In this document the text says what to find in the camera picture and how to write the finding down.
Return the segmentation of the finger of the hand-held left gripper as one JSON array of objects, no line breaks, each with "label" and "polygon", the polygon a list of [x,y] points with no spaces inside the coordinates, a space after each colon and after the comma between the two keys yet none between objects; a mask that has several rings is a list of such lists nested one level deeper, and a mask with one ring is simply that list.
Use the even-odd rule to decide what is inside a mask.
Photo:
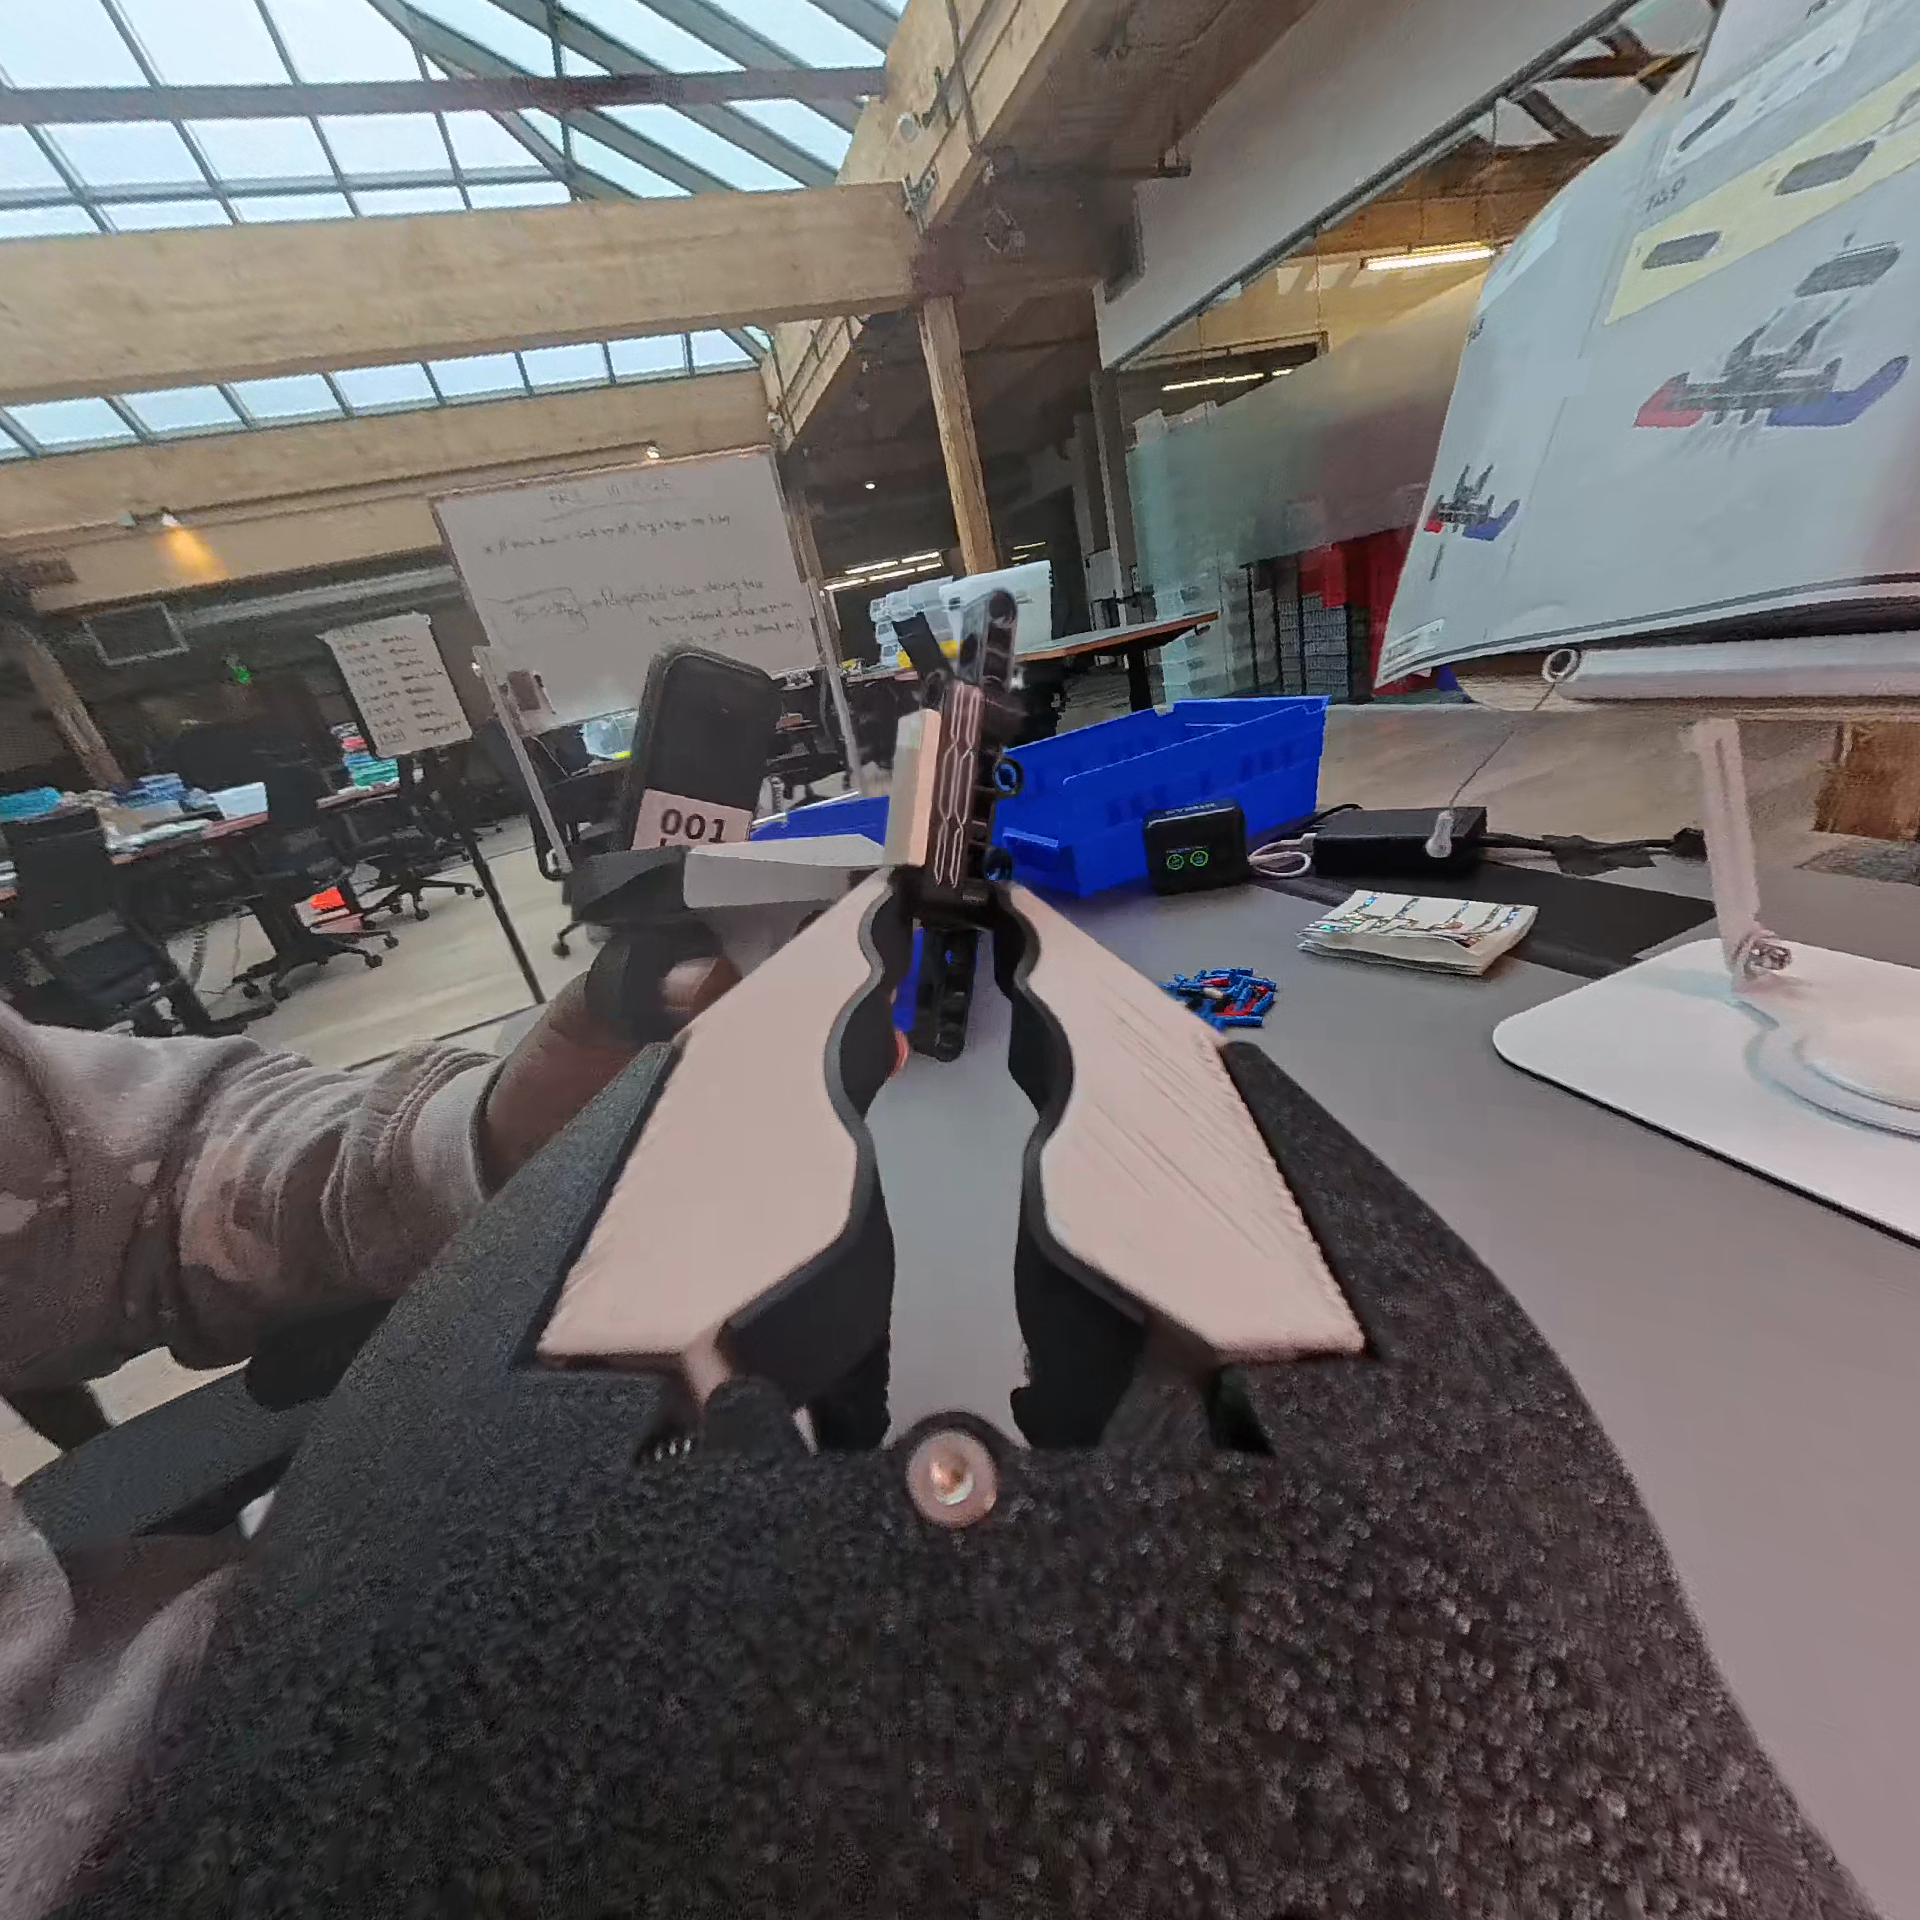
[{"label": "finger of the hand-held left gripper", "polygon": [[721,933],[791,933],[880,872],[882,844],[861,832],[693,847],[681,864],[685,910]]}]

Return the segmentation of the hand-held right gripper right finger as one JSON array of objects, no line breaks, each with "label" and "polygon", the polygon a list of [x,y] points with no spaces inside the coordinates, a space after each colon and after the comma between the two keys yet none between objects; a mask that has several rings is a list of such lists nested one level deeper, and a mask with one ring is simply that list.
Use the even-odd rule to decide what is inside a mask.
[{"label": "hand-held right gripper right finger", "polygon": [[1010,1397],[1034,1449],[1099,1444],[1139,1383],[1210,1409],[1227,1370],[1356,1360],[1367,1335],[1223,1039],[1020,885],[999,894],[1020,1168]]}]

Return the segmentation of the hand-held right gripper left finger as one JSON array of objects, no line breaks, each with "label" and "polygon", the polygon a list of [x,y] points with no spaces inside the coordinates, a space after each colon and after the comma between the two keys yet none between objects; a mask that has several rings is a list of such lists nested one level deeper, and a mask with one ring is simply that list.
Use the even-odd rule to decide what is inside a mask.
[{"label": "hand-held right gripper left finger", "polygon": [[540,1330],[540,1361],[691,1405],[762,1381],[831,1450],[887,1434],[897,1241],[868,1114],[899,1069],[908,916],[861,879],[675,1042]]}]

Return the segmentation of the toy brick beam assembly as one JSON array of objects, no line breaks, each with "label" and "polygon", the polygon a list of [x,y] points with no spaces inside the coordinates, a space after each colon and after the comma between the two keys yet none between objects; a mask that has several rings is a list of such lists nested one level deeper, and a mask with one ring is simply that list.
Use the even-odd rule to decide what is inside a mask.
[{"label": "toy brick beam assembly", "polygon": [[1004,586],[969,599],[952,655],[924,615],[901,626],[901,647],[919,704],[897,734],[885,854],[919,933],[908,1042],[953,1063],[969,1039],[977,962],[1002,928],[1010,872],[992,823],[1023,782],[1004,769],[1020,732],[1017,601]]}]

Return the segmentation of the grey desk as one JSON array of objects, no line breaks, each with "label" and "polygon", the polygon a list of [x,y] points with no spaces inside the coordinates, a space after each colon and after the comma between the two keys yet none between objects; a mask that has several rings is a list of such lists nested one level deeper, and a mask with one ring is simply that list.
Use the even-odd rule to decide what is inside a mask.
[{"label": "grey desk", "polygon": [[[1607,710],[1338,705],[1324,802],[1437,804],[1475,782],[1501,832],[1666,833],[1696,818],[1681,722]],[[1747,745],[1769,922],[1916,957],[1916,889],[1797,870],[1821,726]],[[1427,1200],[1523,1303],[1611,1432],[1783,1775],[1883,1914],[1916,1914],[1916,1248],[1539,1082],[1496,1026],[1570,991],[1519,956],[1483,981],[1299,951],[1312,900],[1261,889],[1067,902],[1154,981],[1280,982],[1255,1042]],[[895,1409],[1004,1414],[1032,1108],[984,975],[967,1053],[909,1061],[871,1126],[903,1261]]]}]

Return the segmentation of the person's left hand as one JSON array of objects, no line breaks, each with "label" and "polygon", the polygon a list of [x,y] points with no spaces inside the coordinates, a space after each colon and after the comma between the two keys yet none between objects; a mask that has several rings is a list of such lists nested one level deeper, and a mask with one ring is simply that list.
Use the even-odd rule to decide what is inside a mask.
[{"label": "person's left hand", "polygon": [[492,1078],[475,1119],[485,1191],[537,1159],[644,1049],[672,1042],[739,981],[723,952],[659,967],[637,951],[604,948]]}]

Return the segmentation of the large whiteboard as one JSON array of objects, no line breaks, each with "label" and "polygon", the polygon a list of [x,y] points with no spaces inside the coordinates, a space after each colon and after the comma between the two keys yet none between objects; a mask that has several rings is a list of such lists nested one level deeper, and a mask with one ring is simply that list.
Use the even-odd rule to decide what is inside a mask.
[{"label": "large whiteboard", "polygon": [[495,670],[563,725],[635,709],[677,647],[773,679],[826,658],[768,448],[468,489],[433,513]]}]

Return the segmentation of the pile of toy brick pins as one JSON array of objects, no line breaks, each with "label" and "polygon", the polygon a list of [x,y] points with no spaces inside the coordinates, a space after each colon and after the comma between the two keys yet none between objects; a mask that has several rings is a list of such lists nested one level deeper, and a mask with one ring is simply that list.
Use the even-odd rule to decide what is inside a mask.
[{"label": "pile of toy brick pins", "polygon": [[1177,974],[1162,990],[1217,1032],[1260,1031],[1280,994],[1273,977],[1248,967]]}]

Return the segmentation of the small paper flipchart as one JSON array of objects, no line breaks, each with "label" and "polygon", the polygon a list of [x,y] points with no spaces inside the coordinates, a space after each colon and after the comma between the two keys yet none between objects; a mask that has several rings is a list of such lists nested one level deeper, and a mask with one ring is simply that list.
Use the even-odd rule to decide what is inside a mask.
[{"label": "small paper flipchart", "polygon": [[384,615],[320,634],[361,722],[369,749],[401,760],[474,738],[433,624],[421,612]]}]

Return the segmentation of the instruction booklet stack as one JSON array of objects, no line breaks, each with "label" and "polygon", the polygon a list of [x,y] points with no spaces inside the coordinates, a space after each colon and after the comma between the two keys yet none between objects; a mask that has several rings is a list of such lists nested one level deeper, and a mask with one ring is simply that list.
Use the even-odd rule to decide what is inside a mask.
[{"label": "instruction booklet stack", "polygon": [[1535,902],[1359,889],[1311,921],[1299,946],[1325,957],[1479,977],[1525,944],[1539,912]]}]

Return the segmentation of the black device with green lights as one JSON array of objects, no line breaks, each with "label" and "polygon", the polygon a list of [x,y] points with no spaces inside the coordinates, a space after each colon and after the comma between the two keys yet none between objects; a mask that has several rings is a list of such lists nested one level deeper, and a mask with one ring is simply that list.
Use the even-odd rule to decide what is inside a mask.
[{"label": "black device with green lights", "polygon": [[1154,810],[1141,838],[1146,885],[1162,898],[1223,890],[1252,876],[1245,818],[1235,799]]}]

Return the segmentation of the black power adapter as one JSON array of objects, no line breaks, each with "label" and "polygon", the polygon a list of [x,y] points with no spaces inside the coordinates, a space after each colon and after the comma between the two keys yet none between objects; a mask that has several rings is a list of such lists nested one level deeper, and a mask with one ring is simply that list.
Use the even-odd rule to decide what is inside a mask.
[{"label": "black power adapter", "polygon": [[1328,879],[1441,879],[1475,870],[1485,807],[1341,807],[1312,824],[1311,870]]}]

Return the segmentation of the black office chair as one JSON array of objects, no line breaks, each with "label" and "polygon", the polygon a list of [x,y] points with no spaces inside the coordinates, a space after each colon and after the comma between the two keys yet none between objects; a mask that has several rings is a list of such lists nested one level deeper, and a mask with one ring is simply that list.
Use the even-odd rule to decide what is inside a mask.
[{"label": "black office chair", "polygon": [[349,956],[379,968],[381,952],[399,946],[391,933],[322,930],[303,916],[312,895],[346,889],[353,872],[322,821],[320,769],[290,753],[266,751],[260,775],[268,815],[244,837],[237,860],[248,910],[273,956],[241,968],[233,986],[248,1000],[285,1000],[295,974],[328,968],[333,957]]}]

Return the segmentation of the long wooden table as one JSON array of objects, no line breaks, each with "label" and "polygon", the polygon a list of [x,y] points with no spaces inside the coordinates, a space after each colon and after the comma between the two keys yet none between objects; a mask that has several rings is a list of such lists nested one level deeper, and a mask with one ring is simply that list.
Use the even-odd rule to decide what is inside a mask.
[{"label": "long wooden table", "polygon": [[1020,671],[1040,665],[1063,665],[1080,658],[1115,655],[1125,668],[1130,710],[1144,712],[1154,709],[1154,690],[1149,685],[1147,655],[1162,647],[1204,632],[1219,624],[1219,607],[1188,610],[1165,620],[1136,622],[1108,630],[1076,632],[1055,639],[1040,649],[1023,652],[1016,663]]}]

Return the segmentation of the white book stand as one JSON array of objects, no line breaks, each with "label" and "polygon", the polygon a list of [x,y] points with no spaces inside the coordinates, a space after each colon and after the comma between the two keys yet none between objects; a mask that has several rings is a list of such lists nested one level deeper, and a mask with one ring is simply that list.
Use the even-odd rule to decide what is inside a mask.
[{"label": "white book stand", "polygon": [[1573,704],[1699,709],[1687,734],[1717,936],[1496,1028],[1554,1088],[1835,1212],[1917,1239],[1917,970],[1788,941],[1760,910],[1739,717],[1916,705],[1916,630],[1560,647]]}]

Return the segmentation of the rack of storage bins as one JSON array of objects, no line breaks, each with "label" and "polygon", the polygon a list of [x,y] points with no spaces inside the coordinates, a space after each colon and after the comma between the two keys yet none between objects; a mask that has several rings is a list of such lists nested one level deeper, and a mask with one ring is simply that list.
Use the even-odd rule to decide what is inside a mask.
[{"label": "rack of storage bins", "polygon": [[1242,565],[1235,607],[1245,612],[1252,687],[1330,704],[1375,701],[1408,545],[1411,530],[1395,528]]}]

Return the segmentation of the person's grey hoodie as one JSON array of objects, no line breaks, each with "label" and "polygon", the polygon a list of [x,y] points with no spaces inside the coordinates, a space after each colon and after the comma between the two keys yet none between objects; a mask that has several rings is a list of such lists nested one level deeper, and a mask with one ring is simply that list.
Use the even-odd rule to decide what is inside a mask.
[{"label": "person's grey hoodie", "polygon": [[58,1552],[4,1487],[4,1917],[58,1909],[156,1772],[241,1554],[232,1529]]}]

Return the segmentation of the wooden post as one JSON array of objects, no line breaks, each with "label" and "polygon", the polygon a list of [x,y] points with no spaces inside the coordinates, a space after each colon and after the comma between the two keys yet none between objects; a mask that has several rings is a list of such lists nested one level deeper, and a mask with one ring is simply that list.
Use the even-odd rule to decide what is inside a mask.
[{"label": "wooden post", "polygon": [[931,294],[919,304],[919,341],[936,433],[944,457],[959,554],[967,575],[994,572],[1002,562],[977,444],[963,337],[955,304],[949,294]]}]

